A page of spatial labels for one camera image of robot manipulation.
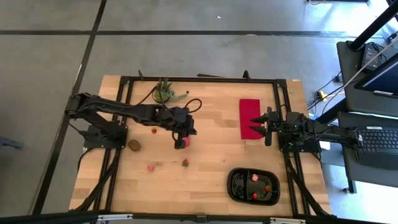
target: green plant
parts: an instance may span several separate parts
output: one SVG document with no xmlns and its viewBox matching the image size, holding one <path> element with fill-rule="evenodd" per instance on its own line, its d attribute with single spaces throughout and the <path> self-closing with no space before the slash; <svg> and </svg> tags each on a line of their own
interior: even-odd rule
<svg viewBox="0 0 398 224">
<path fill-rule="evenodd" d="M 169 79 L 166 77 L 163 79 L 160 78 L 159 82 L 156 84 L 156 91 L 154 94 L 155 100 L 159 102 L 165 102 L 167 100 L 178 101 L 182 100 L 188 96 L 188 92 L 179 96 L 175 95 L 174 90 L 170 89 L 172 82 L 169 82 Z"/>
</svg>

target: monitor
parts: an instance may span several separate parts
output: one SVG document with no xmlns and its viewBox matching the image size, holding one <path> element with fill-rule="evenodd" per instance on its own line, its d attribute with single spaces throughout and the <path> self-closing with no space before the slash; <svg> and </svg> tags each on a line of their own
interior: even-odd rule
<svg viewBox="0 0 398 224">
<path fill-rule="evenodd" d="M 398 97 L 398 54 L 360 80 L 355 84 L 355 88 L 372 91 L 378 95 Z"/>
</svg>

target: desk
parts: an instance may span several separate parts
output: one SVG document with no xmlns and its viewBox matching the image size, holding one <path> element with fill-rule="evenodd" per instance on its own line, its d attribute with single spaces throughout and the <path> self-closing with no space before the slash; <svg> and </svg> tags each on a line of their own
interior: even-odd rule
<svg viewBox="0 0 398 224">
<path fill-rule="evenodd" d="M 99 95 L 116 99 L 120 76 L 105 75 Z M 153 88 L 156 82 L 135 81 L 132 87 L 131 104 L 138 103 Z M 290 104 L 293 111 L 308 115 L 301 81 L 287 81 Z M 291 216 L 290 199 L 282 153 L 274 135 L 273 144 L 264 146 L 264 139 L 242 140 L 239 128 L 239 99 L 256 98 L 261 101 L 261 112 L 267 106 L 275 109 L 272 85 L 263 83 L 212 83 L 174 82 L 176 94 L 189 90 L 189 97 L 167 106 L 185 106 L 192 98 L 203 101 L 201 110 L 193 113 L 196 136 L 190 136 L 186 149 L 175 150 L 170 131 L 136 124 L 129 119 L 127 140 L 138 140 L 142 148 L 132 152 L 125 148 L 116 179 L 111 206 L 112 212 L 162 213 L 162 214 L 208 214 L 245 216 Z M 149 97 L 144 103 L 155 103 Z M 100 175 L 104 150 L 94 149 L 82 160 L 77 175 L 70 208 L 79 206 L 93 190 Z M 187 168 L 181 166 L 184 159 L 190 161 Z M 305 183 L 315 200 L 330 212 L 325 182 L 319 161 L 311 154 L 301 153 Z M 155 171 L 147 170 L 149 164 Z M 228 196 L 226 179 L 235 167 L 252 167 L 269 170 L 278 176 L 281 186 L 279 202 L 271 207 L 235 202 Z M 296 187 L 297 203 L 302 211 L 299 189 Z"/>
<path fill-rule="evenodd" d="M 353 113 L 339 113 L 338 121 L 342 127 L 361 126 L 398 126 L 398 120 L 378 118 Z M 343 147 L 344 163 L 348 180 L 398 187 L 398 170 L 378 169 L 364 166 L 357 162 L 355 152 L 350 147 Z"/>
<path fill-rule="evenodd" d="M 346 42 L 337 43 L 337 53 L 340 62 L 341 75 L 344 84 L 350 80 L 358 71 L 356 68 L 361 57 L 360 52 L 353 52 L 347 47 Z M 387 58 L 396 53 L 395 49 L 387 49 Z M 365 77 L 365 73 L 360 73 L 355 80 Z M 317 121 L 325 124 L 337 118 L 338 112 L 356 111 L 362 113 L 381 114 L 386 116 L 397 116 L 398 99 L 373 94 L 371 91 L 359 90 L 354 88 L 355 84 L 348 85 L 344 91 L 346 98 L 330 108 L 325 114 L 321 115 Z"/>
</svg>

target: potted plant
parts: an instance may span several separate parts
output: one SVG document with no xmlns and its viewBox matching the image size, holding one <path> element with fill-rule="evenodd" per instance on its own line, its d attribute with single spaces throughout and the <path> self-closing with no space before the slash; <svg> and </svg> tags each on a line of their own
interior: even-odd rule
<svg viewBox="0 0 398 224">
<path fill-rule="evenodd" d="M 152 92 L 152 97 L 157 103 L 167 103 L 169 100 L 178 101 L 188 96 L 188 91 L 185 94 L 176 96 L 174 90 L 170 89 L 172 82 L 166 77 L 160 78 L 155 90 Z"/>
</svg>

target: brown ball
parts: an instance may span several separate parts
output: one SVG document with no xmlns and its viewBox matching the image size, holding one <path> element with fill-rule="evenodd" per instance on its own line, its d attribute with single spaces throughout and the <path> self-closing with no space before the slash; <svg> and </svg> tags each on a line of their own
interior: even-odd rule
<svg viewBox="0 0 398 224">
<path fill-rule="evenodd" d="M 141 144 L 137 140 L 130 140 L 129 143 L 127 144 L 131 150 L 134 152 L 139 151 L 141 149 Z"/>
</svg>

